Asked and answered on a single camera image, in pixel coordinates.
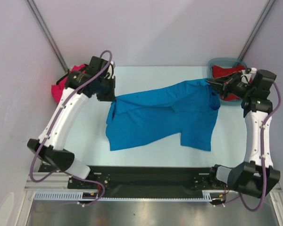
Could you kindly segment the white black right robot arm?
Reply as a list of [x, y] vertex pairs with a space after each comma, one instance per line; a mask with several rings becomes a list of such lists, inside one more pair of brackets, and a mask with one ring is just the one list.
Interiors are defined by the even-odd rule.
[[267, 70], [248, 68], [206, 81], [221, 97], [234, 94], [242, 100], [246, 124], [246, 153], [244, 161], [234, 168], [215, 165], [208, 184], [219, 189], [224, 184], [230, 190], [256, 198], [265, 197], [280, 180], [269, 149], [269, 129], [273, 104], [268, 100], [276, 75]]

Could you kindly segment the blue t shirt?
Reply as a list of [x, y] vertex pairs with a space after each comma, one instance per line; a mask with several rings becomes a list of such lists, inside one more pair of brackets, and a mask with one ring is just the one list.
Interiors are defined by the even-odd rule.
[[182, 146], [210, 151], [220, 105], [219, 95], [205, 79], [117, 96], [106, 120], [110, 150], [179, 134]]

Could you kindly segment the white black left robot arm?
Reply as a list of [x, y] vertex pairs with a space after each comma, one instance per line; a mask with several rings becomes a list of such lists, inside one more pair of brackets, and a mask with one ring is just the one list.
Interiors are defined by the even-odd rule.
[[74, 153], [65, 149], [67, 136], [82, 107], [92, 97], [99, 101], [115, 100], [115, 63], [103, 56], [93, 56], [87, 65], [69, 72], [57, 84], [65, 84], [58, 106], [48, 125], [37, 139], [29, 139], [27, 147], [34, 153], [33, 160], [40, 159], [54, 170], [78, 178], [84, 188], [94, 185], [91, 169], [77, 160]]

